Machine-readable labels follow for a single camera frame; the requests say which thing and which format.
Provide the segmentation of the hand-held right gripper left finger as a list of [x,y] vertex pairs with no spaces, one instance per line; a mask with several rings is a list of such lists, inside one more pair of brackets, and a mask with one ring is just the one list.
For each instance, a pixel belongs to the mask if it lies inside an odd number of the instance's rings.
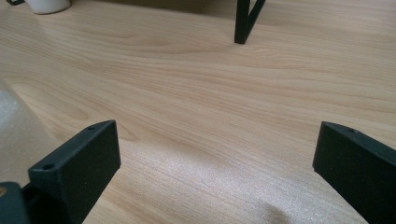
[[28,170],[34,224],[81,224],[120,169],[117,124],[93,124]]

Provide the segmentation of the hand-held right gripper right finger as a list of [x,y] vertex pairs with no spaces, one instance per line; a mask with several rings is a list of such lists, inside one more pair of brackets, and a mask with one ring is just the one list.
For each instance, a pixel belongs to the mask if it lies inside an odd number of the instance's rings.
[[396,224],[396,150],[352,128],[322,122],[313,168],[369,224]]

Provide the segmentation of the glass jar with white powder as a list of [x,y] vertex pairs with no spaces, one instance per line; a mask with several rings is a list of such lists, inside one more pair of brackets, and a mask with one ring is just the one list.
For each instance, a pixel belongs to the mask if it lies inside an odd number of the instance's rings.
[[35,14],[51,14],[71,7],[70,0],[25,0]]

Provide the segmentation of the black metal shelf rack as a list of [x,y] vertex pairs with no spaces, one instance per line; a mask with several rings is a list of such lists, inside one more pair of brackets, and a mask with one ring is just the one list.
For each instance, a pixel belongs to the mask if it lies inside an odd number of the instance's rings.
[[264,7],[266,0],[255,0],[253,7],[251,0],[237,0],[234,28],[234,42],[245,44],[250,32]]

